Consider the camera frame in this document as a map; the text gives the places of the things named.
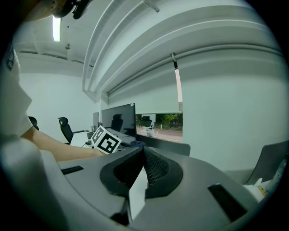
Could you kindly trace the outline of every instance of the black slot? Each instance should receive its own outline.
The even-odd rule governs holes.
[[[208,187],[213,197],[217,200],[231,222],[243,216],[247,210],[233,198],[229,192],[220,184]]]
[[[62,169],[61,171],[62,171],[63,175],[66,175],[66,174],[70,174],[70,173],[80,171],[80,170],[83,170],[82,166],[75,166],[75,167],[71,167],[71,168],[66,168],[66,169]]]

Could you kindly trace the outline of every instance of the person's arm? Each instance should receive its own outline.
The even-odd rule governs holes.
[[[61,143],[36,130],[34,127],[31,127],[27,132],[21,135],[21,137],[36,144],[40,150],[50,151],[57,162],[100,157],[105,155],[97,149],[80,148]]]

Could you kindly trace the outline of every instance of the white sleeve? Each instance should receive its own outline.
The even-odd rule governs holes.
[[[17,135],[21,136],[23,135],[25,132],[27,132],[33,125],[30,122],[30,119],[28,118],[27,114],[25,114],[21,120],[21,124],[18,127],[17,130]]]

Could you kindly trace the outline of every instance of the fluorescent light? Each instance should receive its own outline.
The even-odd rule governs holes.
[[[61,28],[61,19],[55,18],[53,16],[53,40],[56,42],[60,42],[60,28]]]

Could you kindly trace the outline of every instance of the window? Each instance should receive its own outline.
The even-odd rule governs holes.
[[[182,143],[183,115],[137,114],[136,132],[139,135]]]

